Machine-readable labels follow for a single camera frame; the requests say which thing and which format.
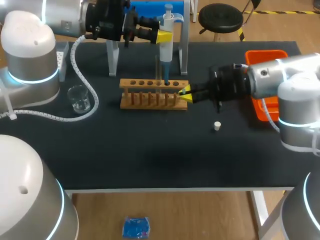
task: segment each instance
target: wooden test tube rack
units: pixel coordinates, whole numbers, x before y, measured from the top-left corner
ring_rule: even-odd
[[[177,90],[185,88],[189,81],[187,80],[169,80],[169,85],[165,81],[161,84],[157,80],[151,79],[121,79],[120,88],[124,89],[121,98],[121,109],[144,109],[144,110],[187,110],[186,101],[179,98],[178,93],[167,93],[162,90]],[[161,93],[154,92],[133,92],[136,90],[161,90]]]

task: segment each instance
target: white cap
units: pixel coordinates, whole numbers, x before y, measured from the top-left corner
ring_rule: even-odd
[[[24,141],[0,135],[0,236],[34,204],[43,181],[37,152]]]
[[[1,44],[10,55],[36,58],[51,52],[56,46],[56,39],[51,28],[36,15],[12,11],[5,18]]]
[[[216,122],[214,123],[214,130],[219,131],[220,127],[221,127],[221,122],[216,121]]]

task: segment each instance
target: orange tray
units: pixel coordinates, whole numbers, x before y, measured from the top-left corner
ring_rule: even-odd
[[[283,50],[251,50],[245,53],[245,61],[247,65],[260,64],[263,62],[272,61],[275,59],[287,58],[288,54]],[[273,121],[279,119],[279,104],[278,98],[268,97],[265,98],[265,105]],[[261,100],[252,98],[253,106],[256,115],[260,121],[267,122],[267,116]]]

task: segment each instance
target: floor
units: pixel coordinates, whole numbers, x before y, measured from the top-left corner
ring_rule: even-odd
[[[199,10],[210,3],[243,9],[247,0],[199,0]],[[312,0],[262,0],[260,11],[313,11]],[[254,14],[243,27],[246,41],[296,41],[303,54],[320,53],[320,15]],[[175,27],[178,41],[180,26]],[[211,42],[213,33],[199,35],[200,24],[190,24],[191,42]],[[222,34],[222,42],[237,42],[237,32]],[[283,193],[265,191],[268,211]],[[126,216],[150,218],[151,240],[256,240],[257,226],[247,192],[164,192],[79,194],[79,240],[121,239]],[[282,240],[279,233],[274,240]]]

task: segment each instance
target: black tabletop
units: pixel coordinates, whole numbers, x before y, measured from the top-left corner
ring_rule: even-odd
[[[175,54],[170,79],[204,82],[210,66],[244,63],[253,49],[300,53],[295,42],[190,43],[188,76],[179,75]],[[75,123],[31,115],[1,119],[0,134],[30,144],[65,189],[293,187],[319,169],[311,153],[281,145],[249,98],[223,103],[220,114],[210,101],[187,111],[120,109],[119,79],[154,79],[157,51],[149,43],[121,45],[117,77],[108,77],[106,45],[81,44],[76,59],[99,96],[97,112]],[[80,83],[69,65],[58,98],[33,109],[74,117],[67,91]],[[211,130],[216,121],[218,132]]]

